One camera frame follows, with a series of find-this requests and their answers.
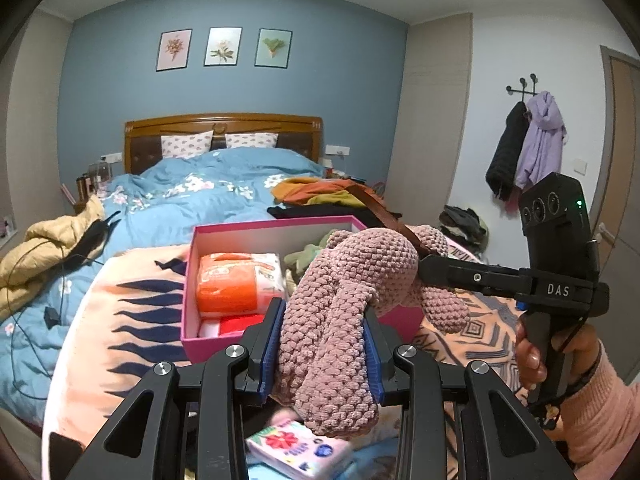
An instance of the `light switch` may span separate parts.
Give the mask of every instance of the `light switch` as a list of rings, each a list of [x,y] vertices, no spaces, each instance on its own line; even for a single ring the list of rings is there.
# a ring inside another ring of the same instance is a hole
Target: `light switch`
[[[574,171],[575,173],[586,175],[587,174],[587,161],[581,158],[574,158]]]

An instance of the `pink knitted toy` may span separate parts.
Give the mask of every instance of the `pink knitted toy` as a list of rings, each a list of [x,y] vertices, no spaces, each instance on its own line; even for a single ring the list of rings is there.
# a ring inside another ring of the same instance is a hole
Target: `pink knitted toy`
[[[429,226],[410,228],[433,253],[447,240]],[[425,286],[418,253],[391,229],[337,231],[289,300],[280,333],[273,397],[293,406],[317,435],[368,433],[378,406],[367,383],[364,309],[378,316],[398,304],[420,306],[443,332],[462,330],[469,312],[451,291]]]

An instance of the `blue gripper pad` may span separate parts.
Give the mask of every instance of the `blue gripper pad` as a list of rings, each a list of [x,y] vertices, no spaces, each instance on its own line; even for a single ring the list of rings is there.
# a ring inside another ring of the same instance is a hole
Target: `blue gripper pad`
[[[267,401],[267,397],[273,390],[273,375],[275,373],[275,362],[278,357],[278,347],[280,345],[280,329],[282,328],[282,320],[284,319],[284,311],[287,307],[287,302],[280,300],[280,306],[278,307],[278,313],[276,314],[273,328],[269,334],[269,341],[264,351],[262,358],[262,367],[260,370],[260,388],[258,393],[262,399],[262,403]]]
[[[367,359],[369,390],[373,395],[373,399],[378,404],[382,404],[385,397],[385,390],[382,385],[382,364],[366,319],[364,320],[364,351]]]

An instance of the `door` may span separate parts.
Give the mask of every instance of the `door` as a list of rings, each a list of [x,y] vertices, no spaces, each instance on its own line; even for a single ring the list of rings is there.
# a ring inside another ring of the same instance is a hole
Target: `door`
[[[603,58],[607,142],[591,220],[610,302],[593,324],[616,371],[631,382],[640,371],[640,61],[606,48]]]
[[[471,14],[409,27],[396,136],[386,183],[389,209],[437,225],[449,198],[465,123]]]

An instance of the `screw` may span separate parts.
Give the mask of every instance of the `screw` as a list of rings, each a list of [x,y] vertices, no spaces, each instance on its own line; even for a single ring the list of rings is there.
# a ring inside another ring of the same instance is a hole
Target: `screw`
[[[154,373],[156,375],[167,375],[171,371],[171,363],[161,362],[154,366]]]
[[[244,347],[242,345],[231,345],[226,347],[225,354],[229,357],[240,357],[244,354]]]
[[[489,365],[484,361],[472,361],[471,369],[476,374],[485,374],[489,371]]]
[[[418,353],[418,351],[415,349],[415,346],[402,345],[398,348],[398,353],[402,357],[414,357]]]

